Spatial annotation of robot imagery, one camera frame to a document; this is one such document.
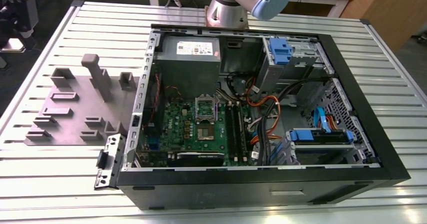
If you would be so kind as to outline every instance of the slot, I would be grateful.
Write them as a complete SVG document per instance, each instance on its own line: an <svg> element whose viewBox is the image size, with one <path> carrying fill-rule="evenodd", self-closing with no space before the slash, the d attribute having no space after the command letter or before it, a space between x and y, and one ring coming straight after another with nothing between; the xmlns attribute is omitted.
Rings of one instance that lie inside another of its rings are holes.
<svg viewBox="0 0 427 224"><path fill-rule="evenodd" d="M228 158L235 160L236 156L236 138L235 138L235 129L234 129L234 116L232 116L232 107L227 106L226 108L226 128L227 128L227 145L228 145Z"/></svg>

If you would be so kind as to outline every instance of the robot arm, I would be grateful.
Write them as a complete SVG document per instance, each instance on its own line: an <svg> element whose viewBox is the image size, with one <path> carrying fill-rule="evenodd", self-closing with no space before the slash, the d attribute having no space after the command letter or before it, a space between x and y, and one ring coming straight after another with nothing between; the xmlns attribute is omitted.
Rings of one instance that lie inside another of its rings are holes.
<svg viewBox="0 0 427 224"><path fill-rule="evenodd" d="M260 20L274 18L290 0L212 0L207 10L207 24L211 27L244 29L248 13Z"/></svg>

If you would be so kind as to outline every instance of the slotted aluminum surface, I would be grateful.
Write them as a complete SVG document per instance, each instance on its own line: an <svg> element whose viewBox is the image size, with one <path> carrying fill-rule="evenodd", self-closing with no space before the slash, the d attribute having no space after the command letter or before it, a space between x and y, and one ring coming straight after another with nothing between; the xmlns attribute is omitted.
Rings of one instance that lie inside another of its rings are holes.
<svg viewBox="0 0 427 224"><path fill-rule="evenodd" d="M87 2L72 7L0 119L0 220L99 223L426 223L427 108L396 58L359 20L280 15L248 20L250 28L334 37L379 117L411 179L335 205L140 211L118 191L94 191L100 146L25 146L32 121L49 93L55 68L80 67L100 56L111 76L140 75L151 24L204 26L204 10Z"/></svg>

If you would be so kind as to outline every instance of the white sticker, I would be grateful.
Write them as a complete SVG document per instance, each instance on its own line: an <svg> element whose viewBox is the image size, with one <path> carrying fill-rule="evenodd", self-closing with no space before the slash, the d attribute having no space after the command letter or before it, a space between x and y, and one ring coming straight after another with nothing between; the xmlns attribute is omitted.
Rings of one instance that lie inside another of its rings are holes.
<svg viewBox="0 0 427 224"><path fill-rule="evenodd" d="M203 55L214 56L211 42L180 41L176 45L178 55Z"/></svg>
<svg viewBox="0 0 427 224"><path fill-rule="evenodd" d="M252 86L252 91L254 91L255 93L259 93L260 89L254 85L254 86Z"/></svg>
<svg viewBox="0 0 427 224"><path fill-rule="evenodd" d="M258 159L258 158L260 157L260 153L256 152L256 151L252 151L251 157L252 157L254 159Z"/></svg>

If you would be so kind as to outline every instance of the blue drive bracket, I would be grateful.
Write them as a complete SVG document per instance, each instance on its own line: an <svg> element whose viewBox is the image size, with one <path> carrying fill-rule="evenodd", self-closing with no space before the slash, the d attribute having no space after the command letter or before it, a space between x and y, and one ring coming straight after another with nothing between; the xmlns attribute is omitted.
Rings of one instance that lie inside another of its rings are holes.
<svg viewBox="0 0 427 224"><path fill-rule="evenodd" d="M328 126L328 122L327 122L327 115L326 115L326 111L323 110L322 107L316 107L315 111L314 111L314 126L318 126L318 122L320 119L320 123L322 123L322 128L326 130L327 133L331 133L331 129Z"/></svg>
<svg viewBox="0 0 427 224"><path fill-rule="evenodd" d="M287 65L292 57L292 47L284 38L270 38L270 49L274 56L274 64Z"/></svg>
<svg viewBox="0 0 427 224"><path fill-rule="evenodd" d="M311 130L300 129L290 132L291 141L314 141L314 134Z"/></svg>

